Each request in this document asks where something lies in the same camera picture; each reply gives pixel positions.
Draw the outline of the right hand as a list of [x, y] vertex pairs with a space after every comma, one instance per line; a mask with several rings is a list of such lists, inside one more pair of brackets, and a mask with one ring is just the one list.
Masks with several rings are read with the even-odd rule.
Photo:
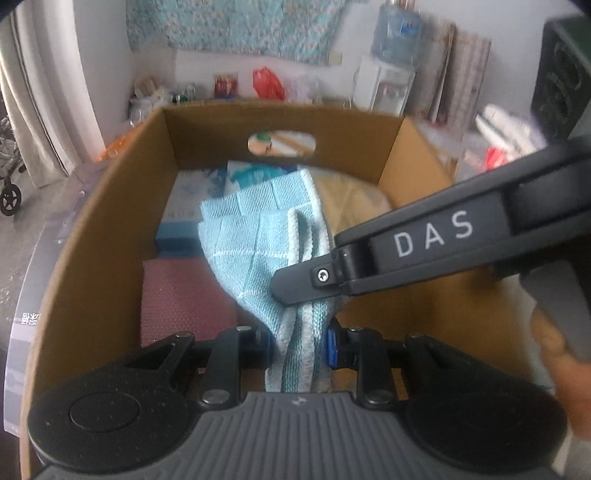
[[539, 307], [534, 308], [531, 316], [531, 332], [574, 435], [590, 441], [590, 364], [575, 358], [563, 333]]

